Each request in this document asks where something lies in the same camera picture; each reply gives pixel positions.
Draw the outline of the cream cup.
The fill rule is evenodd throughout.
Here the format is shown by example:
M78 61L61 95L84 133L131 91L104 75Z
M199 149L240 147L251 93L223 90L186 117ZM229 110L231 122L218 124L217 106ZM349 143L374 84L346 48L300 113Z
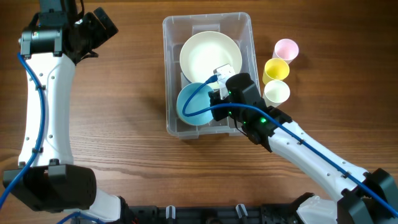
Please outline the cream cup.
M278 107L290 97L289 86L280 80L268 82L264 87L263 98L267 106Z

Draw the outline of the yellow cup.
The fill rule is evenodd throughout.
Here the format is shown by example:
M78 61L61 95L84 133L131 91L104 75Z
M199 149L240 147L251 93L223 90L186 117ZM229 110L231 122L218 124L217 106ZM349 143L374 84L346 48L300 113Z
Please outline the yellow cup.
M283 81L289 76L289 73L290 67L287 62L280 58L272 58L264 66L262 81L265 85L273 80Z

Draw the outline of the light blue small bowl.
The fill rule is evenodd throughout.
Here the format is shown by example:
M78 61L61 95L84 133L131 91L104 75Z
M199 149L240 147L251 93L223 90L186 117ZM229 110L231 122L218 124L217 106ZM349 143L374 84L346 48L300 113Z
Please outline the light blue small bowl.
M184 116L182 113L183 106L188 97L201 85L201 83L191 83L185 86L177 97L177 114L178 117L186 124L192 126L202 126L213 120L211 111L204 112L196 116ZM210 97L208 93L213 91L210 86L204 86L189 102L186 113L193 113L210 107Z

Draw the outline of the cream large bowl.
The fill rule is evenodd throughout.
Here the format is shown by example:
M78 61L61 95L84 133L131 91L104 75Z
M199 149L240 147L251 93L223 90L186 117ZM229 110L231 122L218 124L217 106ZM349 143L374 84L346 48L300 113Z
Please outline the cream large bowl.
M229 64L241 71L243 58L236 42L225 34L204 31L190 37L180 52L180 68L190 83L203 83L213 71Z

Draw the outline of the pink cup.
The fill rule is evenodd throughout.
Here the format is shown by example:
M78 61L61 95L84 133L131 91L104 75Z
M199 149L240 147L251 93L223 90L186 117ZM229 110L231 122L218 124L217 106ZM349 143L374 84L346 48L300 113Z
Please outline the pink cup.
M274 46L272 58L279 58L290 64L299 54L297 43L291 39L280 39Z

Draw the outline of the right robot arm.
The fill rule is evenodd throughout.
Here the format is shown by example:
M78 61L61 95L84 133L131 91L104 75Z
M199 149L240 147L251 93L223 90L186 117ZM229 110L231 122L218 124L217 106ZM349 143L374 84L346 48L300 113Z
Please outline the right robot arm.
M293 213L302 223L397 223L397 185L383 169L368 172L310 137L290 116L261 98L249 74L213 75L211 92L214 118L227 116L242 124L242 131L297 166L329 195L309 195Z

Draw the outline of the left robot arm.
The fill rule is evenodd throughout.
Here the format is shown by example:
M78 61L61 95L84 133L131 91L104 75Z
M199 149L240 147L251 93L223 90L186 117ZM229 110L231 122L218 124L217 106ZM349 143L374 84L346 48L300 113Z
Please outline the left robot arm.
M41 0L19 39L28 86L25 136L18 167L3 173L1 200L13 195L35 212L121 221L121 199L100 190L91 169L75 165L69 134L76 66L117 32L101 7L86 12L83 2Z

